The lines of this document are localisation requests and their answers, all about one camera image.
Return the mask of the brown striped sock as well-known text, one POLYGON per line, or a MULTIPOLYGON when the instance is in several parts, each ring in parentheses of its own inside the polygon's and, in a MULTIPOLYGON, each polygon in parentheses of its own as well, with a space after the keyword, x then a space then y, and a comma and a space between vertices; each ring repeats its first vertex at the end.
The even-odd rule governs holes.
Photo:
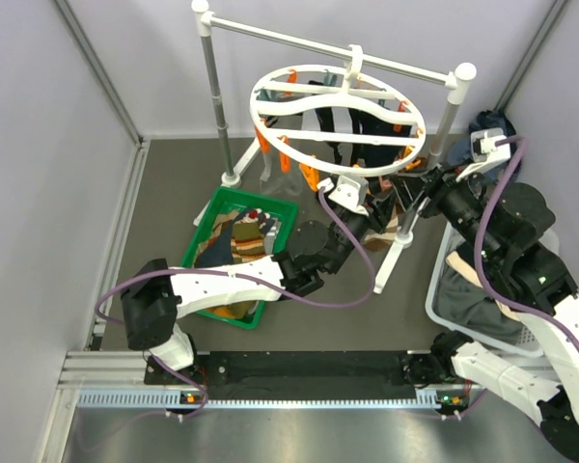
MULTIPOLYGON (((396 197, 396 190, 392 181, 387 177, 379 177, 370 181, 370 192, 378 199, 390 199, 396 197)), ((367 251, 381 252, 389 247, 397 234, 400 219, 404 210, 399 199, 396 199, 394 207, 390 211, 389 221, 381 231, 368 231, 363 238, 362 244, 367 251)))

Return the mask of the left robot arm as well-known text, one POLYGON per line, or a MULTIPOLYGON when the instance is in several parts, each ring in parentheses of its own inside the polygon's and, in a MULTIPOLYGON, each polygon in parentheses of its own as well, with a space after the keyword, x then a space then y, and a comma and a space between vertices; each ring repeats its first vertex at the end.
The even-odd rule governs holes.
POLYGON ((330 197, 323 206, 331 223, 301 224, 276 253, 267 253, 264 240, 277 219, 249 207, 216 226, 193 267, 149 261, 120 292, 128 348, 151 352, 179 382, 193 380, 200 361, 179 319, 257 301, 310 303, 310 294, 324 285, 323 275, 337 273, 353 251, 362 252, 362 238, 383 230, 394 209, 389 201, 374 200, 352 210, 330 197))

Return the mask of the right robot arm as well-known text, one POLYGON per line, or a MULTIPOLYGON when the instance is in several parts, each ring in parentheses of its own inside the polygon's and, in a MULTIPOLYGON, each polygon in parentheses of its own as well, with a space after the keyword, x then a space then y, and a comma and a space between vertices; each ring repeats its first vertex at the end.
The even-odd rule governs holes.
POLYGON ((462 256, 487 293, 515 313, 554 369, 539 377, 458 331, 430 348, 440 380, 472 381, 537 425, 562 456, 579 462, 579 291, 562 259, 540 238, 555 216, 536 188, 512 183, 502 198, 476 192, 468 179, 439 170, 393 181, 405 210, 443 215, 462 237, 462 256))

